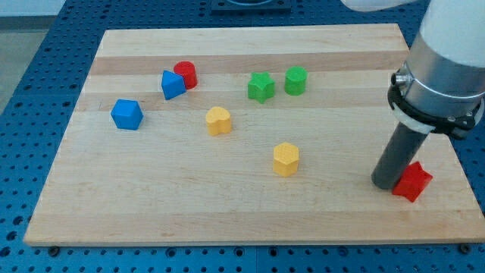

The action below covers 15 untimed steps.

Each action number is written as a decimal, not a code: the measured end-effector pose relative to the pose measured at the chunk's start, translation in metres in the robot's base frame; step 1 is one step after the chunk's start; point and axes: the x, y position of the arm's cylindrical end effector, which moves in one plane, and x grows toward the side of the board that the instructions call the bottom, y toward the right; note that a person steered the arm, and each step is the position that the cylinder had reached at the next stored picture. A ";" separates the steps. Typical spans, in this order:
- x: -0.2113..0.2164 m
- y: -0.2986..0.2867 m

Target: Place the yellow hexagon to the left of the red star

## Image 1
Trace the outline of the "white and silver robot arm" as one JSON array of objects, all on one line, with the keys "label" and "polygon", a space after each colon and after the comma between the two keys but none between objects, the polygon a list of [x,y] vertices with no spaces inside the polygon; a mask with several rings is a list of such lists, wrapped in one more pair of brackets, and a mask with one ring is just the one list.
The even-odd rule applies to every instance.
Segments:
[{"label": "white and silver robot arm", "polygon": [[388,101],[422,134],[464,139],[484,113],[484,0],[431,0]]}]

